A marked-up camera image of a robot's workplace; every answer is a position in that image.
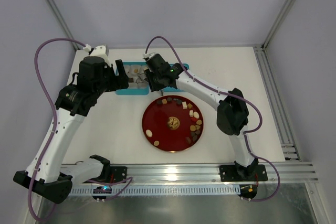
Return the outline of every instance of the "white vent strip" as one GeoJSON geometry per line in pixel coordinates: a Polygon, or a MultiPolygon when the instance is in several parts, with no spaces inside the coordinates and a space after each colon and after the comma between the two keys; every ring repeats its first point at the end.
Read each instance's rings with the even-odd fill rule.
{"type": "MultiPolygon", "coordinates": [[[[97,186],[76,186],[69,196],[109,196],[118,193],[124,186],[113,186],[112,192],[94,193],[97,186]]],[[[176,185],[176,186],[129,186],[120,196],[178,196],[178,195],[237,195],[239,185],[176,185]]]]}

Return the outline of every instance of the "gray floor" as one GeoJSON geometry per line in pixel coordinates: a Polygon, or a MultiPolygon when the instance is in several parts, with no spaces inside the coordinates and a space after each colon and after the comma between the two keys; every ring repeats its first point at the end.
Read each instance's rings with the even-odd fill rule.
{"type": "MultiPolygon", "coordinates": [[[[275,185],[260,185],[257,197],[269,195],[275,185]]],[[[106,203],[91,203],[91,197],[70,197],[57,206],[44,223],[67,224],[209,224],[209,223],[317,223],[304,184],[282,185],[276,197],[264,202],[246,202],[238,196],[122,197],[106,203]]],[[[49,212],[45,201],[40,216],[49,212]]]]}

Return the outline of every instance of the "red disc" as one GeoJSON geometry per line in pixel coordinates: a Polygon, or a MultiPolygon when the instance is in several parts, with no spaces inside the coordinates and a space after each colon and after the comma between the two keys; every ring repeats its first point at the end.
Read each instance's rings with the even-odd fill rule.
{"type": "Polygon", "coordinates": [[[142,117],[142,130],[148,141],[156,148],[167,152],[179,152],[193,146],[200,139],[203,127],[203,117],[199,108],[189,99],[179,95],[167,95],[156,99],[149,104],[142,117]],[[168,101],[167,104],[157,103],[164,99],[168,101]],[[183,109],[182,104],[179,105],[174,99],[191,104],[192,108],[183,109]],[[196,126],[190,117],[190,110],[198,112],[200,115],[198,120],[202,120],[199,135],[190,129],[190,126],[196,126]],[[147,136],[147,130],[152,132],[151,137],[147,136]]]}

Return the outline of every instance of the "white table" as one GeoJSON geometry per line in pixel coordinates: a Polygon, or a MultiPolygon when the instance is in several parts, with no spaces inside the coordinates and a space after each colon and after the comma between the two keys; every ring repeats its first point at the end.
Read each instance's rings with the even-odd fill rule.
{"type": "MultiPolygon", "coordinates": [[[[246,99],[261,111],[262,128],[249,135],[255,154],[272,162],[284,161],[280,140],[268,103],[264,84],[252,47],[227,48],[177,48],[177,53],[190,70],[200,78],[232,90],[238,88],[246,99]]],[[[169,63],[177,62],[170,49],[151,49],[169,63]]],[[[144,49],[116,49],[109,51],[109,58],[123,61],[143,61],[144,49]]],[[[69,82],[73,72],[78,71],[79,62],[87,55],[77,51],[69,82]]],[[[216,125],[216,112],[205,102],[186,93],[170,92],[194,101],[204,117],[204,131],[200,140],[191,148],[168,153],[152,146],[145,138],[141,120],[146,107],[160,95],[116,95],[103,94],[91,108],[88,116],[75,134],[63,163],[72,164],[97,154],[115,164],[165,164],[165,163],[229,163],[235,160],[228,136],[216,125]]],[[[257,113],[248,107],[249,128],[258,124],[257,113]]]]}

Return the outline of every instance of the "wall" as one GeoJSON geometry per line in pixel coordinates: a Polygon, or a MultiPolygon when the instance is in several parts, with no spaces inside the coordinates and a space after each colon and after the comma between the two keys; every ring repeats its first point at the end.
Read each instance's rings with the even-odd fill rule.
{"type": "Polygon", "coordinates": [[[284,1],[55,0],[76,38],[113,48],[156,35],[180,47],[261,44],[284,1]]]}
{"type": "MultiPolygon", "coordinates": [[[[34,53],[45,40],[63,37],[44,0],[0,0],[0,220],[17,223],[27,208],[27,190],[13,182],[36,154],[51,120],[37,81],[34,53]]],[[[51,97],[66,84],[74,50],[58,42],[43,50],[40,69],[51,97]]]]}
{"type": "Polygon", "coordinates": [[[296,0],[268,48],[304,159],[336,212],[336,0],[296,0]]]}

